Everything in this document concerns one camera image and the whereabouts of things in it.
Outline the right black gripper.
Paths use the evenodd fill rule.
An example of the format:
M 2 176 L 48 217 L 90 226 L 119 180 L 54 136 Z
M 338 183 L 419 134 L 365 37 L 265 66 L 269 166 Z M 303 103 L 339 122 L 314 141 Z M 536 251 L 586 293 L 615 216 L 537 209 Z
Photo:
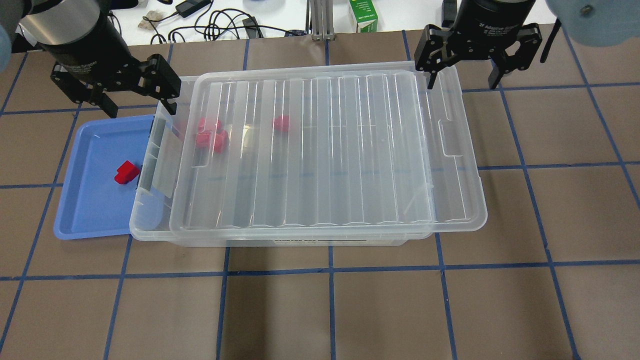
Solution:
M 539 25 L 508 26 L 504 33 L 502 30 L 488 26 L 459 30 L 426 25 L 414 51 L 414 69 L 427 76 L 427 89 L 431 90 L 445 63 L 490 58 L 493 68 L 487 84 L 494 90 L 505 75 L 530 68 L 543 39 Z

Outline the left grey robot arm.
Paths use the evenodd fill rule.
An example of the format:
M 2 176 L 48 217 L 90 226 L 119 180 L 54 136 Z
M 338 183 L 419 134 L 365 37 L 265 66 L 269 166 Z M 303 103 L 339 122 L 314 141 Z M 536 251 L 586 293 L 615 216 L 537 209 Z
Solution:
M 50 79 L 74 103 L 89 103 L 115 118 L 119 108 L 108 92 L 134 92 L 154 98 L 174 116 L 181 78 L 160 54 L 135 58 L 108 12 L 98 0 L 3 0 L 1 68 L 22 27 L 55 59 Z

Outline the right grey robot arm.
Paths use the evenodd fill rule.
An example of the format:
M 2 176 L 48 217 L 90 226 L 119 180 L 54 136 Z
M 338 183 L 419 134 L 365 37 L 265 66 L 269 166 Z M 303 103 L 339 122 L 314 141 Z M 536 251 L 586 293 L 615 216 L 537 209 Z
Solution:
M 491 60 L 487 78 L 496 89 L 503 77 L 530 68 L 538 50 L 540 62 L 564 29 L 579 44 L 610 47 L 640 34 L 637 0 L 548 0 L 555 22 L 547 40 L 537 23 L 526 23 L 533 0 L 444 0 L 441 26 L 426 25 L 414 51 L 414 68 L 429 76 L 433 89 L 438 74 L 462 61 Z

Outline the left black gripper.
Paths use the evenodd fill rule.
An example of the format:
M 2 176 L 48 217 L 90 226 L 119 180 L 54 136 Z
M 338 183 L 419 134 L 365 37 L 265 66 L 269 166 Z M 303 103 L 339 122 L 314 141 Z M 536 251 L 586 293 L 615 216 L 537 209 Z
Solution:
M 178 112 L 182 80 L 160 54 L 145 60 L 128 50 L 51 50 L 50 79 L 74 103 L 89 103 L 112 119 L 119 107 L 108 92 L 134 92 L 160 102 L 171 116 Z

